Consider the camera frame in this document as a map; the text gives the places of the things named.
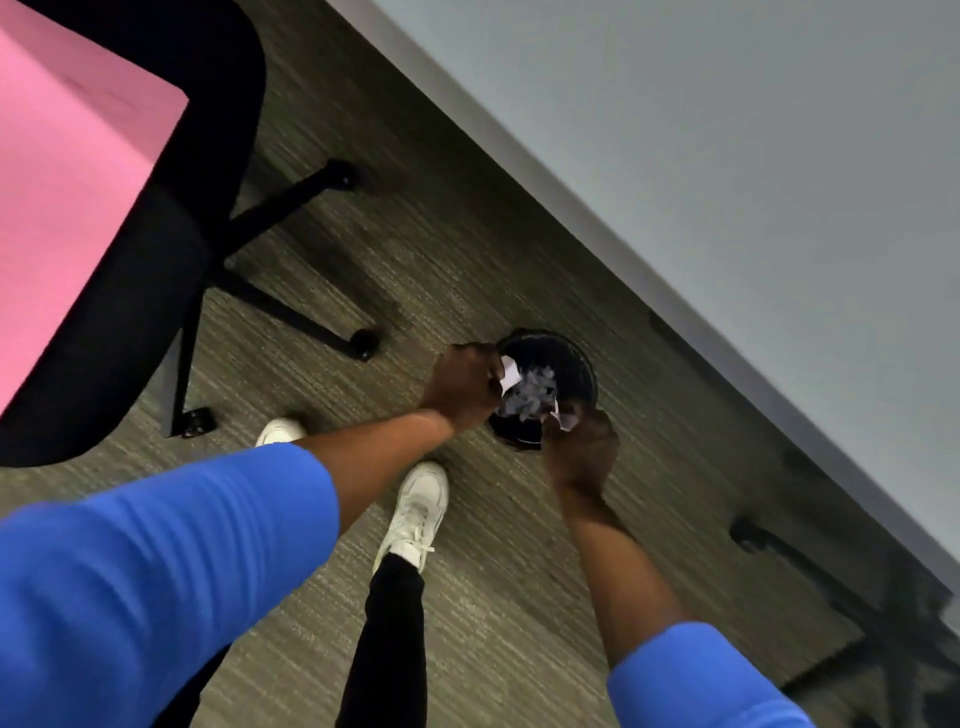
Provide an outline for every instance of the office chair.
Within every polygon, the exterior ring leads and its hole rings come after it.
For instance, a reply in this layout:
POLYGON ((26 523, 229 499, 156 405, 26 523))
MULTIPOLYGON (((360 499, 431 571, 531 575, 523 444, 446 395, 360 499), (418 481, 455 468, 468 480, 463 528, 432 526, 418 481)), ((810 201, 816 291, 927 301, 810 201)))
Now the office chair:
POLYGON ((347 191, 358 180, 352 165, 334 159, 230 218, 266 85, 263 49, 243 12, 230 0, 25 4, 180 88, 188 104, 123 227, 0 415, 0 466, 48 465, 86 452, 119 425, 161 363, 163 434, 213 429, 208 409, 183 411, 208 287, 367 361, 378 343, 372 331, 341 338, 224 267, 321 192, 347 191))
MULTIPOLYGON (((748 553, 773 551, 786 559, 813 582, 829 605, 862 631, 863 637, 826 657, 806 672, 781 687, 793 700, 827 686, 835 680, 853 676, 870 667, 880 667, 886 678, 886 697, 890 728, 905 728, 915 713, 918 665, 936 667, 960 677, 960 663, 951 655, 956 637, 924 603, 919 590, 919 568, 900 551, 891 557, 890 575, 883 602, 875 609, 854 594, 838 579, 808 559, 796 548, 750 519, 737 520, 730 529, 733 542, 748 553)), ((944 699, 933 699, 942 715, 944 699)), ((927 713, 931 715, 931 697, 927 713)), ((960 715, 952 724, 960 725, 960 715)), ((879 728, 868 716, 858 716, 853 728, 879 728)))

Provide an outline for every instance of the foot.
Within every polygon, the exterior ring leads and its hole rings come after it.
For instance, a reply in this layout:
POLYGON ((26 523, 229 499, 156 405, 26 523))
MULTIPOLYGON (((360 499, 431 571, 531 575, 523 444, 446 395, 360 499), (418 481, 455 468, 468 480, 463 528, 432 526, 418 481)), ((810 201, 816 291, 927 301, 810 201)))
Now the foot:
POLYGON ((400 486, 396 497, 394 519, 387 537, 376 552, 373 572, 388 553, 395 553, 423 571, 426 555, 433 548, 440 521, 447 504, 446 472, 437 463, 422 462, 414 466, 400 486))
POLYGON ((263 432, 256 438, 256 446, 273 445, 274 443, 292 443, 294 440, 306 437, 306 430, 296 420, 289 417, 278 417, 270 420, 263 432))

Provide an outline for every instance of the fist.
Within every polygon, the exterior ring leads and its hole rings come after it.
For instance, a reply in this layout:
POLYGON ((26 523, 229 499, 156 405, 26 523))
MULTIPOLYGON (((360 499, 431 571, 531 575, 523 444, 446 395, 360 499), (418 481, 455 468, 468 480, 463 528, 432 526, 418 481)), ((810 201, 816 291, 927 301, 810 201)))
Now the fist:
POLYGON ((443 415, 454 432, 476 427, 500 404, 503 362, 493 344, 453 344, 437 359, 420 409, 443 415))
POLYGON ((569 432, 561 430, 554 417, 543 422, 543 463, 555 488, 574 488, 599 497, 616 461, 620 438, 606 412, 581 402, 571 406, 579 422, 569 432))

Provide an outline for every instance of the blue sleeve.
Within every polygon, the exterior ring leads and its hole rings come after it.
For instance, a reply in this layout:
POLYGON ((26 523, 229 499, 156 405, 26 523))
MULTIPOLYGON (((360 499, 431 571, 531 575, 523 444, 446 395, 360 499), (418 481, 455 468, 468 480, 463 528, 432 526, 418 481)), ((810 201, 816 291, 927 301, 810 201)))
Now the blue sleeve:
POLYGON ((295 445, 188 465, 0 522, 0 724, 149 726, 302 583, 339 532, 295 445))
POLYGON ((813 728, 716 629, 670 627, 613 669, 607 690, 623 728, 813 728))

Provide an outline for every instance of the gray carpet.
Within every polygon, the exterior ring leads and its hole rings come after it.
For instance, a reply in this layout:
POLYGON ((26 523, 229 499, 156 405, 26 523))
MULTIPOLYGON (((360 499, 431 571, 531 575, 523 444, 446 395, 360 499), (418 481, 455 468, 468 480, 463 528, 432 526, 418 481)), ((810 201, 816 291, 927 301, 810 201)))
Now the gray carpet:
MULTIPOLYGON (((213 407, 220 429, 161 439, 148 390, 84 457, 3 472, 0 507, 245 447, 278 414, 322 429, 402 412, 447 342, 549 327, 583 346, 620 432, 611 504, 690 606, 776 681, 854 637, 797 573, 741 553, 727 527, 749 510, 871 596, 890 547, 883 531, 834 485, 786 473, 784 438, 667 346, 643 301, 323 2, 241 4, 270 64, 241 206, 329 156, 357 161, 368 178, 251 244, 235 268, 341 332, 380 328, 383 351, 347 361, 211 293, 189 403, 213 407)), ((436 458, 453 492, 425 573, 430 724, 612 724, 588 595, 537 457, 481 430, 436 458)), ((332 725, 392 509, 389 493, 237 643, 197 725, 332 725)), ((829 727, 859 708, 882 717, 881 704, 868 675, 806 707, 829 727)))

